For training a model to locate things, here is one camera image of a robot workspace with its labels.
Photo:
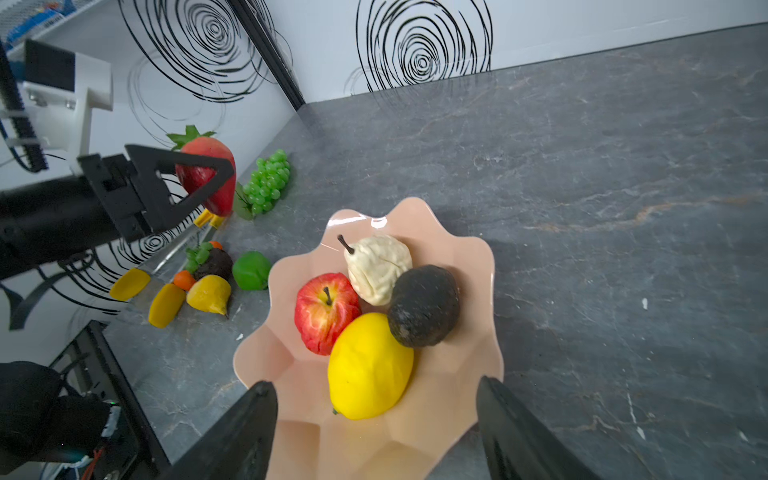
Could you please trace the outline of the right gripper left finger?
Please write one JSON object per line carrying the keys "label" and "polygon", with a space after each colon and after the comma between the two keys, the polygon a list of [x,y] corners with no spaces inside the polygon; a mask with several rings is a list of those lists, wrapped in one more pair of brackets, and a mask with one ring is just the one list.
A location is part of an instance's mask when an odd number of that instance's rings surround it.
{"label": "right gripper left finger", "polygon": [[264,479],[278,416],[268,381],[253,385],[162,479]]}

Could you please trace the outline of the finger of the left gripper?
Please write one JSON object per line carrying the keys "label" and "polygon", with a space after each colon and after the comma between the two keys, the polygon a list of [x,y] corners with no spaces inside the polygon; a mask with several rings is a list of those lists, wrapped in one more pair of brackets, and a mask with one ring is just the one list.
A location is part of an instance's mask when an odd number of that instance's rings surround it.
{"label": "finger of the left gripper", "polygon": [[[185,154],[138,144],[125,151],[134,173],[131,183],[142,204],[142,216],[152,233],[177,226],[198,206],[234,178],[232,163],[222,158]],[[183,187],[176,167],[199,167],[212,173],[210,179],[181,196]]]}

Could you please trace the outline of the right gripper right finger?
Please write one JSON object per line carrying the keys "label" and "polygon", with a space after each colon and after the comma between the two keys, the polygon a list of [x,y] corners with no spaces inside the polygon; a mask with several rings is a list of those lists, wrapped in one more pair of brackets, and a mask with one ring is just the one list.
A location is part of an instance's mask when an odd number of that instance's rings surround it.
{"label": "right gripper right finger", "polygon": [[493,479],[596,479],[498,379],[481,378],[478,424]]}

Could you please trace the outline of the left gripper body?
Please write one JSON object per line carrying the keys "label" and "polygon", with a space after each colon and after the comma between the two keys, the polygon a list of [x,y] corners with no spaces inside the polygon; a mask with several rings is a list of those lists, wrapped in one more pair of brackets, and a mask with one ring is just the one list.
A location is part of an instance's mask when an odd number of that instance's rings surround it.
{"label": "left gripper body", "polygon": [[1,194],[1,276],[68,259],[118,238],[147,234],[128,174],[111,166],[93,185],[92,116],[113,108],[109,63],[36,40],[22,61],[1,57],[1,139],[30,173],[60,152],[71,173]]}

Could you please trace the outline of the red fake strawberry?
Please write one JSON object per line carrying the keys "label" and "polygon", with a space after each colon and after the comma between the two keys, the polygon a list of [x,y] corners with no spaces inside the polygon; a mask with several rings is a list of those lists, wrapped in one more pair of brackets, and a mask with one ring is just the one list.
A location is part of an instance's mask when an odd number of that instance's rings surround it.
{"label": "red fake strawberry", "polygon": [[[172,151],[227,160],[233,169],[236,169],[232,151],[221,141],[215,139],[214,135],[214,131],[200,133],[194,125],[187,125],[183,134],[166,134],[174,143],[174,146],[171,148]],[[175,174],[184,189],[189,194],[192,194],[201,186],[207,184],[215,176],[216,172],[211,168],[176,164]],[[224,186],[219,188],[203,203],[203,206],[214,215],[220,217],[229,216],[232,213],[235,189],[236,176],[233,175]]]}

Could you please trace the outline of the dark fake mangosteen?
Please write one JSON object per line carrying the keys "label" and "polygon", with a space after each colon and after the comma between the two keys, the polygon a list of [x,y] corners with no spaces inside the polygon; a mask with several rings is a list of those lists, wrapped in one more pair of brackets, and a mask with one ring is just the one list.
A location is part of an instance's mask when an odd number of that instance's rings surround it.
{"label": "dark fake mangosteen", "polygon": [[229,280],[232,276],[233,260],[222,248],[212,242],[204,242],[197,248],[186,249],[187,261],[184,269],[195,280],[209,275],[219,276]]}

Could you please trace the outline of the small yellow fake pear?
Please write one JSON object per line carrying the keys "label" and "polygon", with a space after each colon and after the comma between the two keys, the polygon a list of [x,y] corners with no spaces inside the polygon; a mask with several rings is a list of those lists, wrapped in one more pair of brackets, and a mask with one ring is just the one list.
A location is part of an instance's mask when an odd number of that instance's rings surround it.
{"label": "small yellow fake pear", "polygon": [[226,317],[231,293],[232,288],[228,280],[217,275],[207,275],[191,287],[186,302],[198,311]]}

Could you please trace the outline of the green fake lime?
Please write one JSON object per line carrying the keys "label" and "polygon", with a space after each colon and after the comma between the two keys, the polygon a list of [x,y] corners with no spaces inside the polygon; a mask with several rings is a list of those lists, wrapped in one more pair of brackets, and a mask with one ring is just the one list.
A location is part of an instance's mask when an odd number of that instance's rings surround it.
{"label": "green fake lime", "polygon": [[234,262],[232,275],[241,290],[265,290],[268,288],[271,267],[272,264],[265,255],[258,251],[249,251]]}

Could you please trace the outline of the yellow fake lemon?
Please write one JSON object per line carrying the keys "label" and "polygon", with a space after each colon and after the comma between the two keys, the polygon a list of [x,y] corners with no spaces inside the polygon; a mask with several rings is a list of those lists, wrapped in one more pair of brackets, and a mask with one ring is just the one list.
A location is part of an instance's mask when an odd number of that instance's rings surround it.
{"label": "yellow fake lemon", "polygon": [[368,313],[337,339],[328,363],[330,401],[349,420],[377,417],[395,406],[410,381],[415,351],[392,335],[388,317]]}

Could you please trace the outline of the dark fake avocado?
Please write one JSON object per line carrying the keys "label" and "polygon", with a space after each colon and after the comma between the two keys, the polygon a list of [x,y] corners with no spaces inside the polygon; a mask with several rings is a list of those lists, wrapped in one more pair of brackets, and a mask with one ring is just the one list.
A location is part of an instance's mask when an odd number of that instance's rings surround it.
{"label": "dark fake avocado", "polygon": [[452,273],[424,265],[403,273],[392,292],[387,317],[394,338],[410,348],[442,342],[459,320],[460,297]]}

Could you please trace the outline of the red fake apple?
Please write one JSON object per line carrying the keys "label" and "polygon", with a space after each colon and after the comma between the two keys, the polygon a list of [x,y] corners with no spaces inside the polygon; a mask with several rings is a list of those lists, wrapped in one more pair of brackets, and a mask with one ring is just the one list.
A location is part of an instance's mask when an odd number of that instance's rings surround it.
{"label": "red fake apple", "polygon": [[308,281],[296,296],[294,323],[305,347],[329,356],[344,329],[362,315],[360,297],[342,273]]}

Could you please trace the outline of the pink scalloped fruit bowl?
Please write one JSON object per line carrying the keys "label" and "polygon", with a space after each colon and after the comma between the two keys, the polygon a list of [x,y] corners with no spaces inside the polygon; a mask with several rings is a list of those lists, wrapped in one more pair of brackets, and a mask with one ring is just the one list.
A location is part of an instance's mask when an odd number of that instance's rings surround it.
{"label": "pink scalloped fruit bowl", "polygon": [[[343,273],[345,243],[390,235],[411,252],[415,266],[435,265],[455,278],[459,320],[439,344],[407,350],[392,337],[385,308],[364,305],[342,348],[344,372],[357,403],[391,407],[352,419],[329,389],[334,360],[311,352],[294,322],[299,290],[313,278]],[[276,390],[277,423],[267,475],[271,479],[423,479],[477,420],[483,377],[501,378],[504,362],[494,325],[494,257],[477,237],[458,237],[419,198],[401,201],[375,218],[336,212],[312,251],[283,258],[269,275],[270,310],[238,347],[234,371],[246,386]]]}

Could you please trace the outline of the beige fake pear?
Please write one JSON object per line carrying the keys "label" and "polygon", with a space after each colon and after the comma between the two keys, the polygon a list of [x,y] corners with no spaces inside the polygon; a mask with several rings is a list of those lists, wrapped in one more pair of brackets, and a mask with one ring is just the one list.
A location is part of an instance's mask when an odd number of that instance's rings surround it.
{"label": "beige fake pear", "polygon": [[348,278],[358,296],[372,306],[388,304],[398,278],[413,268],[409,248],[389,235],[349,244],[339,234],[337,240],[344,249]]}

